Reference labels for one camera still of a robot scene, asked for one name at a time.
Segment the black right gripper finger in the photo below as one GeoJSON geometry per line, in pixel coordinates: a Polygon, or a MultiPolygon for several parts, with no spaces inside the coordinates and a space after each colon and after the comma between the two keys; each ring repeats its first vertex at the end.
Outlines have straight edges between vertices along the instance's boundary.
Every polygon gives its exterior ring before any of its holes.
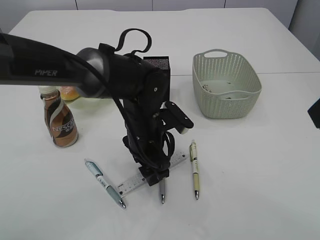
{"type": "Polygon", "coordinates": [[[320,98],[307,110],[313,124],[320,129],[320,98]]]}

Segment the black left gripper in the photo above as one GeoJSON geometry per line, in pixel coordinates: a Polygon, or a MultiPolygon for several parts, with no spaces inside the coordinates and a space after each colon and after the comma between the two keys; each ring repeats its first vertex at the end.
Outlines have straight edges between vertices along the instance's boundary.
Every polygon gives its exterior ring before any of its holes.
{"type": "Polygon", "coordinates": [[[133,131],[127,130],[123,142],[135,162],[141,165],[139,170],[148,185],[153,186],[170,175],[175,139],[164,130],[159,110],[147,115],[134,100],[124,100],[123,106],[133,128],[133,131]]]}

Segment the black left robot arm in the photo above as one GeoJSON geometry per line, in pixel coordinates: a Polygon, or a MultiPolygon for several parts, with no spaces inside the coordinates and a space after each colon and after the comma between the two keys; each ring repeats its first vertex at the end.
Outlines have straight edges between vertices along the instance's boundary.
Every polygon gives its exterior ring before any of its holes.
{"type": "Polygon", "coordinates": [[[111,98],[127,134],[124,145],[140,164],[149,185],[170,174],[174,137],[161,120],[170,80],[138,56],[120,55],[127,31],[116,47],[100,43],[72,54],[58,47],[6,33],[0,35],[0,82],[3,85],[76,87],[86,98],[111,98]]]}

